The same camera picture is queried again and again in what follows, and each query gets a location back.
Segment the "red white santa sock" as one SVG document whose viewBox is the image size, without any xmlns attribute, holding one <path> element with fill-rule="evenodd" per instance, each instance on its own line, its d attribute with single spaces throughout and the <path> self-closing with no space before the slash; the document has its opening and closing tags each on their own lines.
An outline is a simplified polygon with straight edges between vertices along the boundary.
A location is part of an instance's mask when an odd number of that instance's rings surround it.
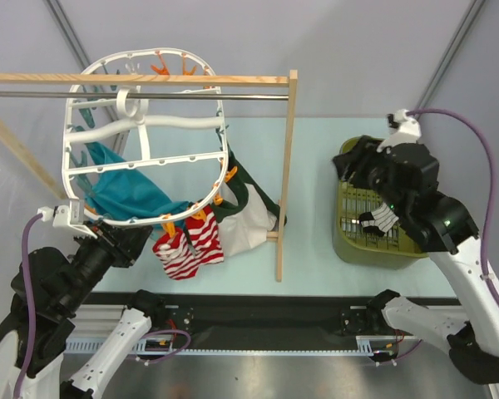
<svg viewBox="0 0 499 399">
<path fill-rule="evenodd" d="M 198 272 L 198 261 L 191 252 L 185 233 L 181 229 L 177 229 L 173 236 L 165 233 L 156 241 L 152 251 L 161 261 L 170 279 L 193 278 Z"/>
</svg>

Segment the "white pinstriped black-toe sock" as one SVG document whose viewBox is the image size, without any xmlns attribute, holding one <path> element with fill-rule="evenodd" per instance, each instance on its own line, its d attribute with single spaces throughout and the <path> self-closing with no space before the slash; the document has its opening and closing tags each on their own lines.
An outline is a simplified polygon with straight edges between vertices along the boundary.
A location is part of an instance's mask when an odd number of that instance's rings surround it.
<svg viewBox="0 0 499 399">
<path fill-rule="evenodd" d="M 365 234 L 383 237 L 398 222 L 398 217 L 393 212 L 392 205 L 382 202 L 378 208 L 360 214 L 358 222 Z"/>
</svg>

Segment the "red white striped sock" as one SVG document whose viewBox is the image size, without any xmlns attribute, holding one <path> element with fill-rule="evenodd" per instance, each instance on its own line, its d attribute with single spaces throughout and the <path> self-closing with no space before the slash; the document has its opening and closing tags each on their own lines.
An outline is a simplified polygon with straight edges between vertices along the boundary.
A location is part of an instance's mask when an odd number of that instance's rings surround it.
<svg viewBox="0 0 499 399">
<path fill-rule="evenodd" d="M 189 217 L 185 220 L 185 227 L 198 264 L 219 264 L 225 260 L 219 226 L 212 208 L 207 205 L 203 210 L 207 213 L 206 221 Z"/>
</svg>

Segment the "green and white garment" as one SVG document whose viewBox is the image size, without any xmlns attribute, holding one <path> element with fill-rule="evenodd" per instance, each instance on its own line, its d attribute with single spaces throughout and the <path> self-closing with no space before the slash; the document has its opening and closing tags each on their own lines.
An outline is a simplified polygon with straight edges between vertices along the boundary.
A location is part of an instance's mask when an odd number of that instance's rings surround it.
<svg viewBox="0 0 499 399">
<path fill-rule="evenodd" d="M 238 167 L 237 174 L 220 187 L 221 203 L 211 205 L 227 258 L 265 243 L 268 233 L 278 228 L 281 210 L 230 151 L 228 170 L 234 166 Z"/>
</svg>

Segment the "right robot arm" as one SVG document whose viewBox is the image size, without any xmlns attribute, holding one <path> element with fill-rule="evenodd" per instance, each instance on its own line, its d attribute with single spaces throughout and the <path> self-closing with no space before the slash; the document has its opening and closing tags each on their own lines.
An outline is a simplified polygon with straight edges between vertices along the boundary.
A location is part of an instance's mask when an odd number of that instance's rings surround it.
<svg viewBox="0 0 499 399">
<path fill-rule="evenodd" d="M 465 205 L 438 191 L 438 160 L 423 144 L 380 150 L 380 140 L 362 136 L 333 158 L 338 179 L 372 190 L 398 218 L 406 235 L 442 271 L 466 312 L 459 321 L 386 290 L 367 312 L 376 333 L 411 333 L 446 353 L 453 366 L 479 385 L 499 384 L 499 288 L 492 268 L 481 264 L 481 238 Z"/>
</svg>

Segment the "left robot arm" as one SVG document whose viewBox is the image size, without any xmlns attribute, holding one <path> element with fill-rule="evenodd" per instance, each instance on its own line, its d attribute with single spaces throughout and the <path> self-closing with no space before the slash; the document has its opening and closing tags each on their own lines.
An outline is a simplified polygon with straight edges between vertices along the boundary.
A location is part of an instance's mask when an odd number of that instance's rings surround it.
<svg viewBox="0 0 499 399">
<path fill-rule="evenodd" d="M 71 259 L 53 247 L 27 248 L 12 280 L 9 314 L 0 324 L 0 398 L 100 398 L 131 349 L 146 333 L 166 325 L 163 299 L 145 290 L 132 295 L 109 337 L 69 380 L 60 380 L 67 339 L 77 310 L 112 268 L 132 266 L 150 238 L 150 227 L 89 224 Z"/>
</svg>

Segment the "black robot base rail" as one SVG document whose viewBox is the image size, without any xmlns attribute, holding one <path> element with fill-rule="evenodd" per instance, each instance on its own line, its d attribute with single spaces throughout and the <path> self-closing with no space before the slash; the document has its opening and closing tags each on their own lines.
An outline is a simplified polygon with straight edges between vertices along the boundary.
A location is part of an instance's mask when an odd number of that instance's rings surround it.
<svg viewBox="0 0 499 399">
<path fill-rule="evenodd" d="M 352 349 L 359 337 L 393 345 L 403 333 L 368 311 L 367 297 L 162 294 L 164 324 L 196 350 L 317 352 Z"/>
</svg>

